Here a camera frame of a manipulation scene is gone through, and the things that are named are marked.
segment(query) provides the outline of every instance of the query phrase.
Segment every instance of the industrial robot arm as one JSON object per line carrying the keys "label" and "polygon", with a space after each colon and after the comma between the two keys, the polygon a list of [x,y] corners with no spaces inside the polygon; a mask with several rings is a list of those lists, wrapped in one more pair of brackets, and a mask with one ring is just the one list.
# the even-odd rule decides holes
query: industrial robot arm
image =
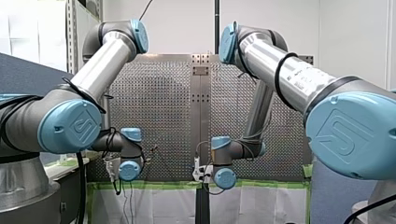
{"label": "industrial robot arm", "polygon": [[83,48],[86,64],[66,84],[42,99],[0,96],[0,157],[13,161],[21,155],[77,153],[90,147],[117,151],[128,161],[123,165],[127,171],[123,179],[135,179],[134,171],[141,164],[140,130],[115,132],[110,145],[106,139],[113,133],[104,129],[101,113],[106,111],[99,104],[121,68],[148,47],[142,22],[104,22],[89,31]]}
{"label": "industrial robot arm", "polygon": [[[260,139],[276,91],[285,105],[304,115],[309,146],[330,169],[359,179],[396,177],[394,93],[358,77],[333,77],[287,53],[276,32],[236,22],[222,34],[219,57],[261,81],[245,131],[253,136],[247,139]],[[214,181],[220,188],[230,189],[236,181],[232,160],[265,152],[263,143],[255,144],[244,146],[228,136],[212,138]]]}

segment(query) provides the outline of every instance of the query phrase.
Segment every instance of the wire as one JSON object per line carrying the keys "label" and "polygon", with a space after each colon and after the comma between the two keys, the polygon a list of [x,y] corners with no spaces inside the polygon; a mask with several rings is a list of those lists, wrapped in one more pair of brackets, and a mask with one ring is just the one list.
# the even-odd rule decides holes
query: wire
{"label": "wire", "polygon": [[116,184],[116,180],[115,181],[113,181],[113,187],[114,187],[114,190],[116,191],[116,195],[118,196],[118,195],[120,195],[121,194],[121,180],[119,180],[119,182],[120,182],[120,189],[117,189],[117,184]]}
{"label": "wire", "polygon": [[200,145],[203,144],[203,143],[209,143],[209,141],[202,141],[202,142],[198,143],[197,147],[195,148],[195,157],[196,157],[196,158],[200,156],[200,155],[199,155],[200,152],[201,152]]}
{"label": "wire", "polygon": [[221,193],[223,193],[223,192],[225,191],[225,189],[223,189],[223,190],[220,191],[220,192],[213,193],[213,192],[210,192],[210,190],[206,187],[206,183],[205,183],[206,169],[207,169],[207,167],[210,165],[211,162],[212,162],[212,155],[209,156],[209,161],[207,162],[206,167],[205,167],[205,169],[204,169],[204,179],[202,180],[202,187],[203,187],[204,190],[205,190],[208,194],[210,194],[210,195],[220,195]]}
{"label": "wire", "polygon": [[85,167],[84,161],[82,159],[81,152],[76,153],[78,168],[79,168],[79,186],[81,195],[79,198],[79,209],[78,209],[78,224],[84,223],[84,215],[85,215],[85,201],[86,201],[86,186],[85,186]]}
{"label": "wire", "polygon": [[129,182],[129,187],[131,188],[131,195],[129,196],[129,209],[131,210],[131,223],[134,223],[134,213],[132,211],[132,193],[133,193],[132,182]]}
{"label": "wire", "polygon": [[152,1],[153,1],[153,0],[150,0],[150,1],[148,2],[148,4],[146,5],[145,10],[143,11],[142,15],[141,15],[140,18],[139,18],[140,21],[142,21],[143,17],[145,16],[146,12],[147,12],[148,9],[149,9],[149,5],[151,5],[151,3],[152,3]]}
{"label": "wire", "polygon": [[363,207],[361,210],[356,211],[355,213],[353,213],[352,215],[350,215],[344,222],[344,224],[349,224],[351,223],[353,220],[355,220],[358,216],[360,216],[361,214],[368,212],[372,209],[375,209],[383,204],[386,203],[390,203],[396,201],[396,194],[389,196],[388,198],[382,199],[376,203],[372,203],[370,205],[367,205],[365,207]]}
{"label": "wire", "polygon": [[[248,74],[248,73],[243,72],[243,73],[239,74],[237,77],[240,78],[240,77],[242,77],[242,76],[245,75],[245,74]],[[250,77],[251,80],[253,81],[254,85],[257,85],[257,81],[254,79],[254,77],[253,77],[253,76],[249,76],[249,77]]]}
{"label": "wire", "polygon": [[114,136],[116,136],[116,134],[118,133],[118,131],[117,131],[117,129],[115,127],[110,127],[106,131],[108,131],[108,134],[107,134],[107,139],[106,139],[106,148],[102,152],[102,159],[104,157],[106,157],[108,152],[111,150],[111,148],[113,148],[113,146],[114,146],[114,144],[113,144]]}
{"label": "wire", "polygon": [[[195,148],[195,157],[199,157],[199,152],[201,151],[200,145],[203,144],[203,143],[209,143],[209,141],[202,141],[202,142],[200,142],[200,143],[197,144],[197,146],[196,146],[196,148]],[[223,190],[220,191],[220,192],[213,193],[213,192],[210,192],[210,191],[209,191],[209,189],[206,187],[206,183],[205,183],[205,177],[206,177],[206,176],[210,176],[211,179],[213,180],[213,176],[212,176],[212,175],[207,175],[207,174],[206,174],[206,169],[207,169],[207,167],[210,165],[211,162],[212,162],[212,155],[209,153],[209,160],[207,161],[206,167],[205,167],[205,169],[204,169],[204,178],[203,178],[203,180],[202,180],[202,187],[203,187],[203,189],[204,189],[208,194],[210,194],[210,195],[219,195],[219,194],[221,194],[222,192],[224,192],[225,189],[223,189]]]}
{"label": "wire", "polygon": [[124,198],[125,198],[124,206],[123,206],[123,208],[122,208],[122,212],[123,212],[123,214],[125,215],[126,223],[129,224],[129,218],[127,217],[126,211],[125,211],[126,203],[128,202],[128,197],[126,196],[125,187],[123,186],[123,184],[122,184],[122,192],[123,192],[123,195],[124,195]]}

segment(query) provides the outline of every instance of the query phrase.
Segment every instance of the black cable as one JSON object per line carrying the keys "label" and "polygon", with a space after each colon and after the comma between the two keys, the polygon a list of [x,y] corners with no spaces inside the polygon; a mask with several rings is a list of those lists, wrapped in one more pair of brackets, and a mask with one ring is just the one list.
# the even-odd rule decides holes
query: black cable
{"label": "black cable", "polygon": [[378,201],[378,202],[376,202],[376,203],[369,204],[369,205],[363,207],[362,209],[356,211],[355,213],[353,213],[352,215],[350,215],[350,216],[345,220],[344,224],[349,224],[349,223],[351,223],[353,220],[355,220],[358,216],[360,216],[361,214],[363,214],[363,213],[365,213],[365,212],[368,212],[368,211],[370,211],[370,210],[372,210],[372,209],[375,209],[375,208],[377,208],[377,207],[379,207],[379,206],[381,206],[381,205],[383,205],[383,204],[390,203],[390,202],[393,202],[393,201],[396,201],[396,194],[394,194],[394,195],[392,195],[392,196],[389,196],[388,198],[382,199],[382,200],[380,200],[380,201]]}
{"label": "black cable", "polygon": [[84,161],[82,159],[81,152],[76,153],[77,161],[78,161],[78,168],[79,168],[79,186],[81,195],[79,198],[79,209],[78,209],[78,224],[84,223],[84,215],[85,215],[85,201],[87,197],[86,192],[86,184],[85,184],[85,167]]}
{"label": "black cable", "polygon": [[279,79],[280,79],[280,69],[282,68],[283,63],[290,57],[298,57],[296,53],[290,52],[285,55],[283,59],[279,61],[277,64],[277,68],[275,71],[275,89],[276,93],[279,96],[279,98],[282,100],[283,104],[288,106],[290,109],[296,110],[291,104],[289,104],[288,100],[286,100],[285,96],[282,94],[282,91],[280,90],[280,85],[279,85]]}
{"label": "black cable", "polygon": [[143,11],[142,15],[141,15],[140,18],[139,18],[140,21],[142,21],[143,17],[145,16],[146,12],[148,11],[149,5],[151,5],[151,2],[152,2],[152,0],[150,0],[150,1],[148,2],[148,4],[146,5],[145,10]]}
{"label": "black cable", "polygon": [[117,129],[115,127],[110,127],[106,131],[108,131],[108,134],[107,134],[107,139],[106,139],[106,148],[102,152],[102,159],[105,156],[107,156],[107,154],[110,151],[110,149],[113,148],[113,146],[114,146],[113,140],[114,140],[114,137],[116,136],[116,134],[118,133],[118,131],[117,131]]}
{"label": "black cable", "polygon": [[207,162],[206,167],[204,169],[204,179],[202,180],[202,188],[206,191],[206,193],[208,193],[210,195],[220,195],[221,193],[223,193],[225,191],[225,189],[223,189],[220,192],[213,193],[213,192],[210,192],[210,190],[206,187],[206,183],[205,183],[205,177],[207,176],[206,175],[206,168],[210,165],[211,162],[212,162],[212,156],[210,155],[209,156],[209,161]]}
{"label": "black cable", "polygon": [[119,180],[119,182],[120,182],[120,189],[117,189],[117,184],[116,184],[116,180],[115,181],[113,181],[113,187],[114,187],[114,190],[116,191],[116,195],[117,196],[119,196],[120,194],[121,194],[121,180]]}

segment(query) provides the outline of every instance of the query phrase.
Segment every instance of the perforated metal panel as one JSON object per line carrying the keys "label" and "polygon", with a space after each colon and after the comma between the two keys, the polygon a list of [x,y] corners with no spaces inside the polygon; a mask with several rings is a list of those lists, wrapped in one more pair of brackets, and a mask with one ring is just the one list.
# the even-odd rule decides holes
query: perforated metal panel
{"label": "perforated metal panel", "polygon": [[[190,55],[139,57],[123,67],[111,86],[112,126],[141,128],[141,145],[146,157],[152,156],[142,178],[191,180],[190,88]],[[106,180],[103,162],[96,163],[90,180]]]}
{"label": "perforated metal panel", "polygon": [[[302,57],[312,61],[312,57]],[[211,64],[211,113],[209,136],[241,137],[248,120],[255,83],[233,65]],[[302,165],[311,153],[304,143],[303,116],[286,107],[275,94],[271,124],[264,133],[267,151],[255,161],[233,161],[239,178],[282,181],[303,180]]]}
{"label": "perforated metal panel", "polygon": [[[301,59],[313,62],[310,56]],[[144,179],[191,180],[198,142],[217,135],[238,138],[245,129],[255,90],[251,78],[237,78],[239,69],[220,64],[213,55],[209,74],[197,76],[191,60],[192,55],[140,56],[124,66],[110,88],[112,126],[140,127],[147,157],[158,146],[141,176]],[[288,109],[277,96],[272,109],[264,137],[266,154],[254,162],[235,161],[234,169],[239,178],[302,180],[302,165],[311,160],[302,115]],[[108,180],[102,160],[91,162],[88,179]]]}

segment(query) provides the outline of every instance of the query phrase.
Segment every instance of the black strap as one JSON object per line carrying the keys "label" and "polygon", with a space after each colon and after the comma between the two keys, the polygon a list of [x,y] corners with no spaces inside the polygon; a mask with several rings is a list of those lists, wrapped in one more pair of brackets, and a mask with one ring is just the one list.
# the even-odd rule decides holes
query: black strap
{"label": "black strap", "polygon": [[131,160],[131,159],[137,159],[137,158],[140,158],[140,157],[142,157],[141,155],[139,155],[139,156],[134,156],[134,157],[125,157],[125,156],[121,156],[120,158],[121,159],[125,159],[125,160]]}
{"label": "black strap", "polygon": [[0,157],[0,164],[11,163],[16,161],[27,161],[40,156],[38,152],[25,153],[16,156]]}
{"label": "black strap", "polygon": [[104,22],[100,23],[99,29],[98,29],[98,38],[99,38],[99,44],[102,46],[103,45],[103,26],[105,25]]}
{"label": "black strap", "polygon": [[347,84],[348,82],[351,81],[356,81],[356,80],[361,80],[358,77],[341,77],[338,80],[334,81],[332,84],[329,86],[325,87],[320,94],[318,94],[309,104],[308,108],[305,110],[304,113],[304,126],[306,124],[306,120],[308,119],[309,113],[311,113],[312,109],[320,103],[324,98],[326,98],[330,93],[335,91],[336,89],[340,88],[341,86]]}
{"label": "black strap", "polygon": [[93,105],[95,105],[95,106],[99,109],[99,111],[100,111],[101,114],[105,114],[105,113],[106,113],[106,111],[105,111],[99,104],[97,104],[96,101],[93,100],[93,98],[92,98],[89,94],[87,94],[87,93],[81,91],[81,90],[80,90],[75,84],[73,84],[67,77],[62,77],[62,80],[63,80],[65,83],[69,84],[70,88],[73,89],[73,91],[74,91],[76,94],[78,94],[79,96],[81,96],[82,99],[84,99],[84,100],[86,100],[86,101],[89,101],[89,102],[91,102]]}
{"label": "black strap", "polygon": [[273,42],[273,45],[274,45],[274,46],[277,46],[277,44],[276,44],[276,37],[275,37],[274,32],[273,32],[272,30],[268,30],[268,32],[270,33],[270,36],[271,36],[271,40],[272,40],[272,42]]}
{"label": "black strap", "polygon": [[213,164],[215,167],[220,167],[220,166],[232,166],[233,164]]}
{"label": "black strap", "polygon": [[285,61],[290,57],[298,57],[298,55],[293,52],[287,53],[285,55],[285,57],[283,59],[281,59],[279,61],[279,63],[277,64],[277,68],[275,71],[275,89],[276,89],[277,95],[282,100],[283,104],[288,106],[290,109],[296,110],[296,109],[294,109],[294,107],[291,104],[289,104],[288,100],[286,100],[285,96],[282,94],[282,91],[280,90],[280,85],[279,85],[280,69],[282,68],[283,63],[285,63]]}

